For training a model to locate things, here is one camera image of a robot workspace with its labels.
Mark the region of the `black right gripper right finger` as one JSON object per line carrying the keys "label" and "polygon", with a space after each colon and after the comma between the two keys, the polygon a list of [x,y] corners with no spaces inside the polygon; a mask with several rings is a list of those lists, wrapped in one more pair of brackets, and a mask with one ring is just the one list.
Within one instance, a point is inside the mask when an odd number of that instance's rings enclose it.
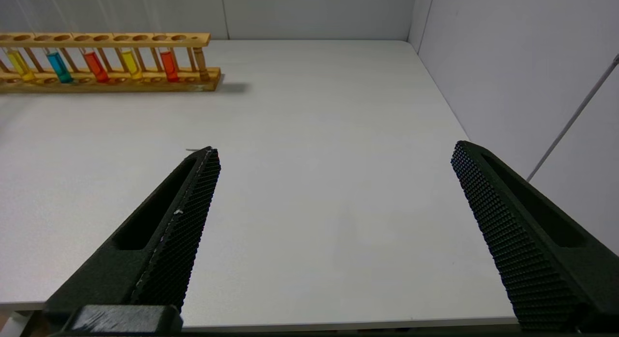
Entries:
{"label": "black right gripper right finger", "polygon": [[619,258],[486,148],[458,141],[452,168],[528,334],[616,334]]}

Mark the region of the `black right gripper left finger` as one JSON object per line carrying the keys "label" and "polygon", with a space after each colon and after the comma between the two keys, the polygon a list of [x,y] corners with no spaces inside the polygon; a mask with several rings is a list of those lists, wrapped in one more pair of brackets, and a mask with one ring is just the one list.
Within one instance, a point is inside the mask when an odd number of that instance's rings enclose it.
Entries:
{"label": "black right gripper left finger", "polygon": [[86,305],[181,310],[220,171],[210,146],[186,157],[45,302],[45,317],[63,324]]}

